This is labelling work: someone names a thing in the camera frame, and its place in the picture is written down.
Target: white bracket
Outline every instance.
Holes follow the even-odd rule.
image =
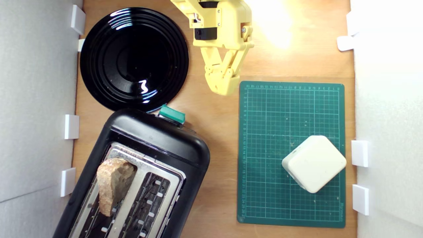
[[[346,28],[349,36],[359,33],[361,21],[360,16],[355,11],[351,11],[346,15]]]
[[[70,168],[62,171],[62,183],[60,188],[60,197],[64,197],[75,188],[76,168]]]
[[[79,39],[78,41],[78,52],[81,52],[82,46],[84,45],[85,39]]]
[[[355,11],[350,11],[346,15],[347,36],[339,36],[336,39],[340,51],[354,49],[354,35],[359,33],[361,28],[360,16]]]
[[[71,27],[80,35],[85,31],[85,13],[77,6],[72,6]]]
[[[369,189],[352,185],[352,208],[357,212],[368,216],[369,215]]]
[[[352,164],[361,167],[369,167],[368,142],[351,141]]]
[[[79,138],[79,116],[65,115],[65,140]]]

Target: white block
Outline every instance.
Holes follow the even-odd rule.
[[[80,35],[85,31],[85,13],[77,6],[72,6],[71,27]]]
[[[66,115],[65,116],[65,139],[79,138],[79,116]]]
[[[316,193],[345,168],[346,159],[325,136],[310,136],[282,160],[305,190]]]
[[[338,36],[336,39],[338,50],[346,51],[354,49],[354,38],[352,36]]]
[[[361,167],[368,167],[368,142],[351,141],[352,164]]]
[[[351,11],[346,15],[346,28],[349,36],[353,36],[360,31],[360,16],[355,11]]]
[[[369,215],[369,189],[352,185],[352,208],[357,212],[368,216]]]
[[[78,41],[78,52],[82,51],[82,46],[84,45],[85,39],[79,39]]]
[[[75,176],[77,170],[75,168],[70,168],[62,171],[62,183],[60,188],[60,196],[64,197],[70,193],[75,188]]]

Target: green cutting mat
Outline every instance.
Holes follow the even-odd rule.
[[[239,222],[345,227],[345,170],[310,194],[281,165],[310,135],[326,136],[345,155],[344,114],[342,84],[241,82]]]

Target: white wall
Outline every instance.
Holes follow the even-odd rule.
[[[82,0],[0,0],[0,237],[51,237],[68,197],[63,140],[74,114],[78,34],[72,4]]]
[[[362,19],[354,36],[356,134],[367,140],[370,215],[359,238],[423,237],[423,3],[351,0]]]

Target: bread slice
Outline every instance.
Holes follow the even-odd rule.
[[[126,196],[134,176],[134,166],[122,158],[108,159],[98,167],[99,208],[102,214],[112,215],[113,207]]]

